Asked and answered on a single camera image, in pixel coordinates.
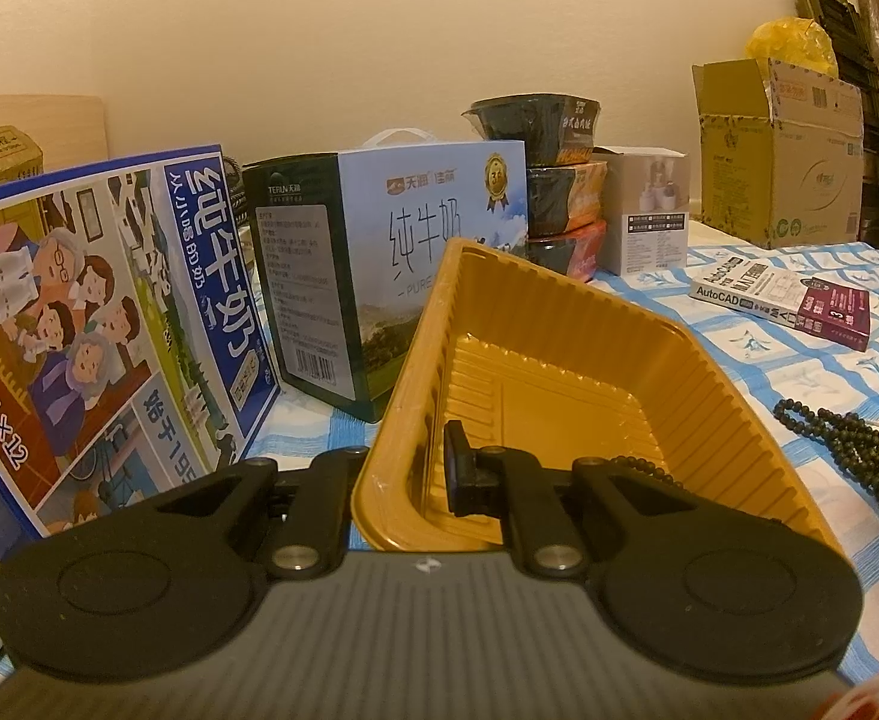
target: metal screw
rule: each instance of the metal screw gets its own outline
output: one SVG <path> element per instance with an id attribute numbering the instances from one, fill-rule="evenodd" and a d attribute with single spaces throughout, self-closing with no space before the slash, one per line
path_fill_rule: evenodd
<path id="1" fill-rule="evenodd" d="M 569 544 L 550 544 L 537 549 L 532 554 L 532 560 L 551 571 L 565 571 L 582 562 L 582 552 Z"/>
<path id="2" fill-rule="evenodd" d="M 288 544 L 272 553 L 272 561 L 278 568 L 304 571 L 319 562 L 319 553 L 303 544 Z"/>

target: cartoon family illustration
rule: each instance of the cartoon family illustration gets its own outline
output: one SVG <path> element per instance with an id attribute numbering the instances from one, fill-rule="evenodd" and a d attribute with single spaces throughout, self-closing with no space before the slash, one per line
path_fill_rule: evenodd
<path id="1" fill-rule="evenodd" d="M 116 296 L 111 265 L 66 227 L 34 242 L 0 225 L 0 329 L 30 365 L 28 393 L 55 456 L 65 456 L 108 384 L 131 368 L 136 303 Z"/>

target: book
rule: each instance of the book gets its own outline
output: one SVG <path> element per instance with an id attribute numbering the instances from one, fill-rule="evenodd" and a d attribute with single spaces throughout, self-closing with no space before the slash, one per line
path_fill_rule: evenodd
<path id="1" fill-rule="evenodd" d="M 869 293 L 821 278 L 729 257 L 690 271 L 690 296 L 770 319 L 817 338 L 865 351 Z"/>
<path id="2" fill-rule="evenodd" d="M 25 528 L 230 464 L 277 391 L 217 146 L 0 185 L 0 492 Z"/>

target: checkered tablecloth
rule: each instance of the checkered tablecloth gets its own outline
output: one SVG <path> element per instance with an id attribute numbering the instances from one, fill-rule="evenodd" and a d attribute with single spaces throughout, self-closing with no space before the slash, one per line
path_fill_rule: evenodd
<path id="1" fill-rule="evenodd" d="M 695 247 L 688 266 L 708 265 L 731 254 L 775 266 L 819 274 L 871 293 L 872 336 L 868 351 L 855 352 L 831 341 L 752 319 L 687 296 L 685 271 L 661 271 L 620 278 L 596 274 L 593 285 L 659 314 L 687 323 L 726 371 L 780 442 L 788 459 L 820 505 L 865 590 L 865 613 L 842 670 L 853 680 L 879 671 L 879 517 L 871 499 L 839 474 L 824 447 L 796 437 L 772 418 L 772 406 L 791 397 L 812 408 L 855 410 L 879 423 L 879 251 L 865 244 L 796 247 L 776 256 L 748 245 Z M 250 447 L 282 467 L 308 464 L 313 455 L 346 445 L 369 445 L 376 425 L 367 425 L 286 388 Z"/>

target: cartoon child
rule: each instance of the cartoon child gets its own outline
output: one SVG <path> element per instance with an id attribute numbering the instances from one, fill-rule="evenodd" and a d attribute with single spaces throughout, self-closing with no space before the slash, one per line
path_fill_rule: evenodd
<path id="1" fill-rule="evenodd" d="M 29 385 L 29 395 L 53 455 L 65 455 L 73 446 L 87 410 L 97 404 L 106 389 L 108 354 L 106 338 L 99 333 L 79 333 L 68 355 L 58 351 L 47 354 L 42 370 Z"/>
<path id="2" fill-rule="evenodd" d="M 110 343 L 111 384 L 116 384 L 132 367 L 128 347 L 139 331 L 139 310 L 135 300 L 129 295 L 124 295 L 122 300 L 100 309 L 97 316 L 86 325 L 87 333 L 99 333 Z"/>
<path id="3" fill-rule="evenodd" d="M 76 525 L 82 525 L 100 516 L 100 500 L 89 490 L 79 490 L 73 498 L 73 520 L 57 520 L 47 525 L 49 533 L 68 531 Z"/>
<path id="4" fill-rule="evenodd" d="M 83 261 L 76 238 L 60 228 L 37 244 L 26 240 L 18 250 L 0 252 L 0 326 L 10 341 L 18 335 L 16 315 L 38 317 L 46 303 L 68 290 Z"/>
<path id="5" fill-rule="evenodd" d="M 68 298 L 73 311 L 85 311 L 86 322 L 92 312 L 113 299 L 116 279 L 112 266 L 102 257 L 92 254 L 70 287 Z"/>
<path id="6" fill-rule="evenodd" d="M 43 352 L 62 351 L 75 337 L 73 315 L 65 303 L 53 300 L 39 312 L 35 332 L 20 330 L 16 341 L 23 348 L 23 360 L 36 362 Z"/>

